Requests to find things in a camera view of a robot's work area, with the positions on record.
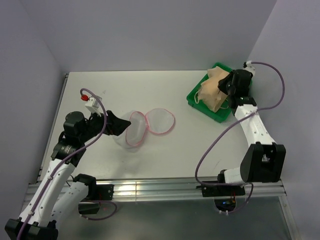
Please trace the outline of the beige bra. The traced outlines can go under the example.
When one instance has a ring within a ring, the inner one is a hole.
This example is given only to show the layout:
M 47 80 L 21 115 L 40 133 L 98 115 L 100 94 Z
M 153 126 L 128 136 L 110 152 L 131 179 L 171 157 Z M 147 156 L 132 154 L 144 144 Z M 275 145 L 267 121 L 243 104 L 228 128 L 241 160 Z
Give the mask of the beige bra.
M 216 113 L 219 109 L 226 110 L 222 104 L 227 101 L 227 95 L 218 88 L 219 81 L 229 75 L 229 72 L 219 66 L 207 70 L 208 79 L 200 84 L 199 90 L 194 94 L 194 101 L 199 104 L 202 101 L 209 110 Z

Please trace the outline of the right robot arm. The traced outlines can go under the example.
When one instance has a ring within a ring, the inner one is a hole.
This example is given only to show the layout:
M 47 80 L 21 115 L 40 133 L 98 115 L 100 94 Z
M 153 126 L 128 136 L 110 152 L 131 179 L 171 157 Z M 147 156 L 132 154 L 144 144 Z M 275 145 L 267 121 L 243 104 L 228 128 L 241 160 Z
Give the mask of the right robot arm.
M 232 70 L 218 82 L 218 89 L 227 95 L 228 106 L 244 132 L 248 150 L 240 167 L 223 172 L 216 183 L 217 191 L 229 194 L 234 184 L 276 183 L 281 178 L 286 148 L 269 135 L 259 115 L 257 103 L 249 96 L 255 68 Z

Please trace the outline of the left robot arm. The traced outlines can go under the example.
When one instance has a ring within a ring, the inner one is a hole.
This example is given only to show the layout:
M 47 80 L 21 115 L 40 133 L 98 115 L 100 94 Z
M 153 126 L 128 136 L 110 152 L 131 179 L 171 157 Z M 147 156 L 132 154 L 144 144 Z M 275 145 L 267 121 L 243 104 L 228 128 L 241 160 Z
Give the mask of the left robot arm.
M 131 122 L 116 117 L 112 111 L 92 113 L 85 118 L 80 111 L 70 112 L 55 145 L 49 167 L 30 203 L 17 219 L 10 218 L 5 231 L 12 240 L 55 240 L 58 222 L 83 199 L 97 200 L 95 177 L 78 174 L 63 197 L 59 197 L 68 178 L 84 155 L 88 141 L 101 135 L 119 136 Z

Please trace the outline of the green plastic tray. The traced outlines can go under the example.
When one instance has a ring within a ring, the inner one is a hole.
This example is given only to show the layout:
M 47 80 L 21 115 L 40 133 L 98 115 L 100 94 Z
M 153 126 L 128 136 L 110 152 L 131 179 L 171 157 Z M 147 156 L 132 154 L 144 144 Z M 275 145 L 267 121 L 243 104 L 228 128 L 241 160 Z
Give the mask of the green plastic tray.
M 229 73 L 232 70 L 236 70 L 236 69 L 231 69 L 230 67 L 228 67 L 222 63 L 219 63 L 219 62 L 217 62 L 212 68 L 214 68 L 214 67 L 220 67 Z M 206 116 L 210 117 L 211 119 L 215 120 L 216 122 L 218 122 L 218 123 L 224 122 L 231 112 L 233 112 L 233 113 L 235 112 L 237 106 L 243 105 L 243 104 L 253 104 L 254 103 L 253 98 L 250 97 L 249 93 L 248 93 L 248 96 L 237 97 L 237 98 L 233 98 L 233 99 L 231 99 L 227 96 L 227 100 L 224 101 L 222 106 L 228 107 L 228 109 L 219 109 L 217 112 L 213 112 L 213 111 L 209 110 L 208 107 L 202 101 L 200 101 L 199 104 L 196 104 L 195 100 L 194 100 L 194 95 L 199 90 L 201 83 L 204 82 L 205 80 L 207 80 L 208 78 L 209 77 L 206 73 L 206 75 L 202 78 L 202 80 L 200 80 L 200 82 L 187 95 L 186 100 L 187 100 L 187 103 L 191 107 L 195 108 L 196 110 L 200 111 L 201 113 L 205 114 Z

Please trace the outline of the aluminium mounting rail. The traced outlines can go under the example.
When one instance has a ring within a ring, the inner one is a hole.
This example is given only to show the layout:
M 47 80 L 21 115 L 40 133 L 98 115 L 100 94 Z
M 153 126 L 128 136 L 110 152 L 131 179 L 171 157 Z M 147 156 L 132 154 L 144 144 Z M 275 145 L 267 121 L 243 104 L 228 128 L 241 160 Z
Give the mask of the aluminium mounting rail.
M 41 182 L 28 186 L 23 208 L 26 207 Z M 114 202 L 152 202 L 152 201 L 186 201 L 201 200 L 200 184 L 193 178 L 155 178 L 134 180 L 97 180 L 97 185 L 114 185 Z M 283 197 L 287 193 L 282 181 L 272 183 L 254 183 L 251 198 Z

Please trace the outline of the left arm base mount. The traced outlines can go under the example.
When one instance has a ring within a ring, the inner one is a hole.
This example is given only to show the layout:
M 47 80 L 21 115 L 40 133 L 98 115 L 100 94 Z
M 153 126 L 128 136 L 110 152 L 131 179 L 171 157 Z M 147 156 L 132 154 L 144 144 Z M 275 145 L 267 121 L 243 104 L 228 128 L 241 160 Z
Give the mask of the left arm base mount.
M 98 184 L 96 190 L 91 196 L 85 197 L 78 204 L 78 212 L 81 215 L 96 215 L 101 209 L 102 203 L 93 201 L 111 201 L 113 199 L 113 184 Z

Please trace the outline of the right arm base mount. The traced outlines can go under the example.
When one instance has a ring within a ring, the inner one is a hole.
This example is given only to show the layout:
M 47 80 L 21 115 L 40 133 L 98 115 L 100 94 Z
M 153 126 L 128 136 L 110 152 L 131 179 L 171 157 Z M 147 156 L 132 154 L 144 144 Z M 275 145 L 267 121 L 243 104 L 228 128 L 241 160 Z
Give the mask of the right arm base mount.
M 196 187 L 201 189 L 202 197 L 214 198 L 214 204 L 220 214 L 228 215 L 234 211 L 237 206 L 236 197 L 244 196 L 246 194 L 245 189 L 241 186 L 235 185 L 204 185 L 200 184 Z

